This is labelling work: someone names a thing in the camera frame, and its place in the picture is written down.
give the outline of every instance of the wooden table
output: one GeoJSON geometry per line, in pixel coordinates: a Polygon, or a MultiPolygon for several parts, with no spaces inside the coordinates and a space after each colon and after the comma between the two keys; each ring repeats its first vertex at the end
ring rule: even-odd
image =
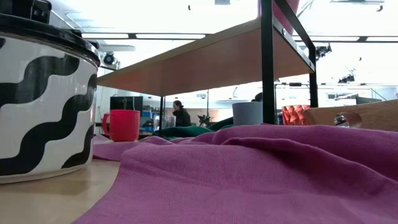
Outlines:
{"type": "Polygon", "coordinates": [[[71,174],[0,185],[0,223],[71,223],[111,188],[119,164],[93,160],[71,174]]]}

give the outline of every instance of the monitor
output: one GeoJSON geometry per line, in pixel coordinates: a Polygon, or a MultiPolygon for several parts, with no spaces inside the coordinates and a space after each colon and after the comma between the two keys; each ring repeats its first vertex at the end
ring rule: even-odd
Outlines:
{"type": "Polygon", "coordinates": [[[356,97],[356,104],[364,104],[364,103],[375,103],[375,102],[380,102],[380,99],[374,99],[374,98],[365,98],[365,97],[356,97]]]}
{"type": "Polygon", "coordinates": [[[142,117],[142,105],[144,98],[142,96],[112,96],[111,97],[111,110],[136,110],[140,112],[142,117]]]}

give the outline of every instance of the pink cloth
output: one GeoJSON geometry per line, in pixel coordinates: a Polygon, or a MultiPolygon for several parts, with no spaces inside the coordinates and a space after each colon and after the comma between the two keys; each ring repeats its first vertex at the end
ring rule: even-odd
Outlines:
{"type": "Polygon", "coordinates": [[[259,125],[182,141],[126,143],[76,223],[398,223],[398,133],[259,125]]]}

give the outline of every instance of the metal leg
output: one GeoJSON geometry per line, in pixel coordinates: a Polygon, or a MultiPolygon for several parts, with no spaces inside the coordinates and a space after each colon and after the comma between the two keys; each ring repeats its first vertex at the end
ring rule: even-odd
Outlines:
{"type": "Polygon", "coordinates": [[[262,120],[275,124],[272,0],[261,0],[262,120]]]}
{"type": "Polygon", "coordinates": [[[310,60],[315,66],[315,71],[310,73],[310,106],[311,108],[318,107],[318,84],[317,84],[317,59],[316,59],[316,49],[310,49],[310,60]]]}
{"type": "Polygon", "coordinates": [[[160,108],[159,108],[159,136],[162,137],[162,122],[163,122],[163,99],[164,97],[160,97],[160,108]]]}

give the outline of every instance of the black lid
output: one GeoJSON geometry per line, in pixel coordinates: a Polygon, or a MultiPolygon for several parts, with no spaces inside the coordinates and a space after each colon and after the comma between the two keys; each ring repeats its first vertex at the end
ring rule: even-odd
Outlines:
{"type": "Polygon", "coordinates": [[[75,34],[42,22],[0,14],[0,32],[51,42],[52,44],[65,47],[72,52],[84,55],[98,67],[101,65],[98,51],[88,41],[83,40],[75,34]]]}

